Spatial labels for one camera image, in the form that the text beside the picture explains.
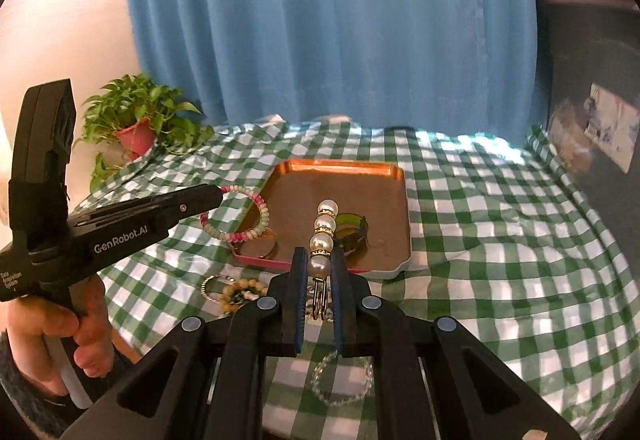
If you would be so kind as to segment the green black watch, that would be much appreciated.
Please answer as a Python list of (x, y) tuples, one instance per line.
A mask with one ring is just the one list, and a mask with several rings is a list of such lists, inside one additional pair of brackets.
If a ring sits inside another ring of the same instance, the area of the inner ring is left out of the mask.
[(334, 243), (343, 249), (345, 256), (352, 255), (367, 244), (369, 224), (363, 215), (343, 212), (335, 222)]

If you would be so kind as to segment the potted green plant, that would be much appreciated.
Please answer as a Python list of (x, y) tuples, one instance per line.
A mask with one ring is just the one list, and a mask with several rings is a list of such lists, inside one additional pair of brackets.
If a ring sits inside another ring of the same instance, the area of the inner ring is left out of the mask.
[(122, 167), (107, 157), (109, 151), (119, 151), (130, 163), (154, 146), (180, 153), (214, 134), (201, 109), (180, 88), (159, 84), (148, 74), (125, 74), (107, 82), (84, 107), (76, 141), (101, 148), (90, 178), (93, 192)]

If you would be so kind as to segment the green checkered tablecloth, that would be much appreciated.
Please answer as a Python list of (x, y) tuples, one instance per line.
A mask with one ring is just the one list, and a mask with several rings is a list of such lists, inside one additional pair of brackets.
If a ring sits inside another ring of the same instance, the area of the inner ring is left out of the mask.
[[(262, 186), (285, 159), (396, 163), (406, 174), (412, 259), (372, 293), (409, 315), (451, 315), (525, 380), (583, 439), (597, 439), (639, 382), (639, 292), (626, 259), (570, 181), (541, 129), (520, 151), (498, 137), (445, 137), (354, 122), (247, 123), (178, 156), (152, 152), (77, 207), (100, 207), (207, 182)], [(219, 310), (208, 275), (274, 274), (235, 267), (198, 218), (102, 271), (108, 313), (142, 354), (187, 315)], [(307, 321), (297, 359), (270, 359), (262, 424), (291, 439), (374, 439), (371, 394), (325, 405), (311, 390), (332, 326)]]

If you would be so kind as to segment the pink copper tray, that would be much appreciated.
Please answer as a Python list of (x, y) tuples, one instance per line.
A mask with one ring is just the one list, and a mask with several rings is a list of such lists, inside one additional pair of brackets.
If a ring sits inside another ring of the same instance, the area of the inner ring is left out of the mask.
[(289, 159), (272, 169), (259, 191), (269, 231), (232, 247), (251, 267), (288, 270), (296, 247), (309, 245), (320, 201), (337, 202), (334, 238), (352, 272), (391, 279), (408, 269), (412, 247), (405, 172), (393, 163)]

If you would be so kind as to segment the blue curtain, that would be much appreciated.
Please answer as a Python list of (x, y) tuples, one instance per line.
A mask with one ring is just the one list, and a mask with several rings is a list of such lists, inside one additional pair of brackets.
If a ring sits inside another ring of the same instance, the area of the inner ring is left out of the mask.
[(535, 0), (128, 0), (142, 68), (214, 123), (345, 115), (511, 143), (544, 123)]

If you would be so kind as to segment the clear storage bin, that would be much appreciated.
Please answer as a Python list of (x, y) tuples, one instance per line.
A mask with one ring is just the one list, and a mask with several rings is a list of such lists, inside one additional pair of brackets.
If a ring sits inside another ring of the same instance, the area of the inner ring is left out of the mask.
[(639, 13), (538, 0), (538, 74), (562, 165), (639, 267)]

